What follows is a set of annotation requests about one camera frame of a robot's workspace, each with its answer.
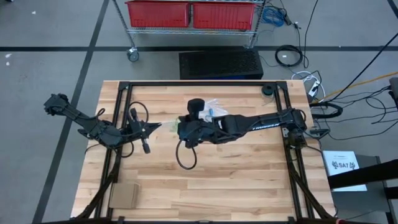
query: clear plastic bag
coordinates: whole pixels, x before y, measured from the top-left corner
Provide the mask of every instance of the clear plastic bag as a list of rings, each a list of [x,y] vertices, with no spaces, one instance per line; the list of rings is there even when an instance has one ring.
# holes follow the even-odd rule
[[[211,122],[211,118],[217,116],[228,115],[228,111],[224,110],[219,104],[217,99],[212,99],[205,102],[205,109],[199,112],[199,118],[207,122]]]

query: gray floor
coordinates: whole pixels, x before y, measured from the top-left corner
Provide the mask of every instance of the gray floor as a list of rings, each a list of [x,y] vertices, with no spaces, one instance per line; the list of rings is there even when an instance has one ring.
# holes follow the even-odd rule
[[[126,15],[124,1],[118,0]],[[303,34],[315,0],[284,0],[289,16],[297,21]],[[90,44],[102,1],[86,0],[16,0],[0,1],[0,47],[87,47]],[[315,11],[308,46],[384,45],[396,32],[398,18],[387,0],[320,1]],[[272,26],[261,24],[259,30]],[[199,35],[138,35],[136,44],[151,46],[244,45],[246,37]],[[297,45],[297,32],[288,26],[261,33],[257,45]],[[391,45],[398,46],[398,40]],[[121,23],[112,5],[106,10],[96,46],[129,46]],[[326,93],[344,87],[377,52],[314,50],[307,52],[310,66],[319,70]],[[260,54],[275,65],[274,52]],[[286,53],[287,60],[292,60]],[[0,52],[0,104],[2,126],[0,141],[0,223],[30,223],[63,127],[64,118],[49,117],[42,103],[51,93],[65,93],[70,98],[75,90],[86,52]],[[78,109],[95,112],[103,80],[176,80],[179,78],[178,52],[141,52],[140,61],[131,63],[123,51],[94,52],[81,92]],[[384,52],[369,67],[360,80],[397,71],[398,52]],[[263,79],[290,79],[292,72],[265,63]],[[303,70],[302,66],[294,71]],[[346,92],[376,91],[387,85],[380,80]],[[392,101],[387,94],[379,97],[387,106]],[[347,108],[342,117],[353,118],[381,113],[363,102]],[[390,114],[387,119],[394,119]],[[331,124],[332,135],[345,138],[386,129],[390,123],[371,125],[370,119]],[[66,220],[73,205],[87,140],[72,125],[57,177],[43,221]],[[383,135],[369,138],[334,141],[322,139],[324,150],[352,150],[358,154],[380,156],[381,161],[398,157],[395,150],[396,127]],[[339,211],[339,217],[358,215],[355,211]],[[386,223],[379,212],[363,216],[358,221]]]

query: wooden tabletop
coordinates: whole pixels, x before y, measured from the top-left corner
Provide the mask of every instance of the wooden tabletop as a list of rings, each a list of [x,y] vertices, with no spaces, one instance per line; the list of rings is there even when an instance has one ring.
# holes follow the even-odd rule
[[[101,119],[112,120],[118,84],[118,81],[103,83],[97,107],[97,111],[106,109]],[[307,115],[307,126],[312,127],[303,83],[287,80],[287,84],[292,107],[303,110]],[[147,106],[149,122],[164,124],[150,135],[150,154],[144,154],[141,142],[136,141],[134,154],[122,159],[119,182],[135,182],[141,185],[141,189],[137,208],[115,209],[113,218],[282,221],[295,217],[280,128],[253,131],[227,144],[203,143],[196,148],[196,168],[183,170],[178,166],[175,159],[178,143],[175,121],[178,116],[187,114],[187,102],[192,98],[203,98],[205,101],[216,98],[229,114],[253,116],[276,112],[275,102],[262,96],[259,86],[134,86],[132,101],[140,101]],[[136,109],[138,117],[145,119],[144,110],[139,105]],[[318,147],[312,139],[307,142]],[[94,144],[96,142],[90,141],[88,146]],[[125,145],[123,154],[130,150],[131,146]],[[72,217],[82,212],[97,192],[105,152],[104,147],[96,146],[86,153]],[[335,208],[320,153],[304,148],[302,154],[310,190],[334,215]],[[180,159],[186,166],[191,166],[192,151],[181,146]],[[301,190],[299,196],[305,216],[307,213]],[[109,191],[104,198],[103,214],[108,200]]]

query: red plastic bin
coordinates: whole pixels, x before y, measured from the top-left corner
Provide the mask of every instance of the red plastic bin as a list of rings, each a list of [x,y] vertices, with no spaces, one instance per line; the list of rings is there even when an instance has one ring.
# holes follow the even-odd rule
[[[132,27],[188,27],[187,2],[128,1]]]
[[[250,30],[253,3],[193,3],[194,28]]]

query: blue cable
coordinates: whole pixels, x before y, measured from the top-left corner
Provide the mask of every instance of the blue cable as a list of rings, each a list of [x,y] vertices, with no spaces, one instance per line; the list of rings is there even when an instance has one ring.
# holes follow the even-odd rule
[[[285,23],[285,14],[274,7],[265,7],[264,12],[262,13],[261,22],[281,27]]]

